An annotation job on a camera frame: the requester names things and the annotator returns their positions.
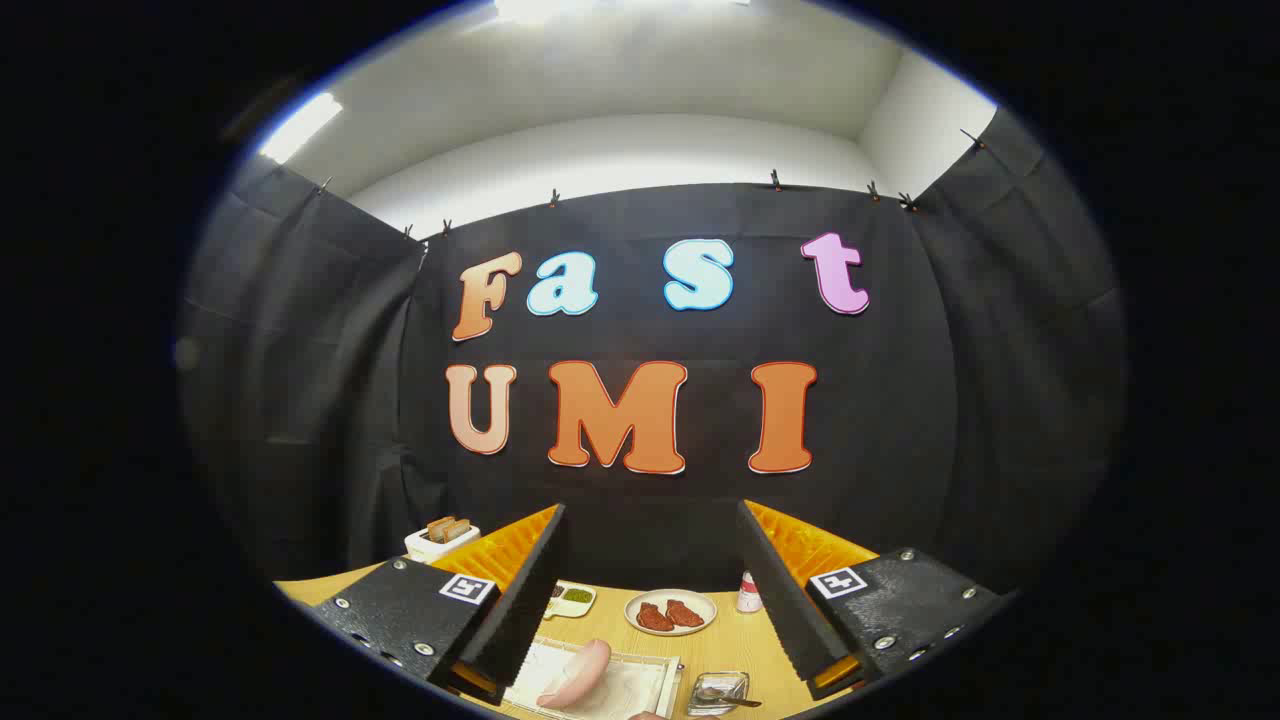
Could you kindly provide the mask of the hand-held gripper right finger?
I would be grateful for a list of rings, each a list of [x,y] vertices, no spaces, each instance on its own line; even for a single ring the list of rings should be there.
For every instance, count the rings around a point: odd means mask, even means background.
[[[908,673],[983,626],[1006,598],[922,550],[876,553],[751,500],[739,547],[813,700]]]

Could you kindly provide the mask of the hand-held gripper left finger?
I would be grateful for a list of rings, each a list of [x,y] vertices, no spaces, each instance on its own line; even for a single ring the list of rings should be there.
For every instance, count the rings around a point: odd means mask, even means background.
[[[564,515],[556,503],[435,562],[385,561],[315,605],[312,619],[417,683],[497,706],[563,570]]]

